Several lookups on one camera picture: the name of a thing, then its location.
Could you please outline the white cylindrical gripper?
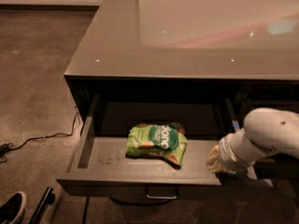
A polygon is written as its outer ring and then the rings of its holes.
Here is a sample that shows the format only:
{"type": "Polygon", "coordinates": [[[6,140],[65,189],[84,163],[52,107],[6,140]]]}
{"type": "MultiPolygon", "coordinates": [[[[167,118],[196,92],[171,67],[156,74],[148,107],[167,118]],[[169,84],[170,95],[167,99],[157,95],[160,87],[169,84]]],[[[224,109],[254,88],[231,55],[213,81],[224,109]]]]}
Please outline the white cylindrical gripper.
{"type": "Polygon", "coordinates": [[[257,160],[268,156],[265,148],[251,142],[243,129],[225,135],[208,153],[206,166],[210,173],[243,172],[257,160]]]}

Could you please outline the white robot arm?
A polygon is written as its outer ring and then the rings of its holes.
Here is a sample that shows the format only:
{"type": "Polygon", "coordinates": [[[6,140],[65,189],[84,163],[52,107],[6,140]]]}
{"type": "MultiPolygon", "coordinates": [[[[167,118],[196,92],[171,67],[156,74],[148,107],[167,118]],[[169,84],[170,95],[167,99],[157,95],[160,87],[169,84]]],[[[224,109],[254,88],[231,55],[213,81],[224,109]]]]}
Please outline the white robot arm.
{"type": "Polygon", "coordinates": [[[299,114],[260,107],[245,116],[241,129],[210,150],[206,166],[214,174],[242,172],[279,153],[299,158],[299,114]]]}

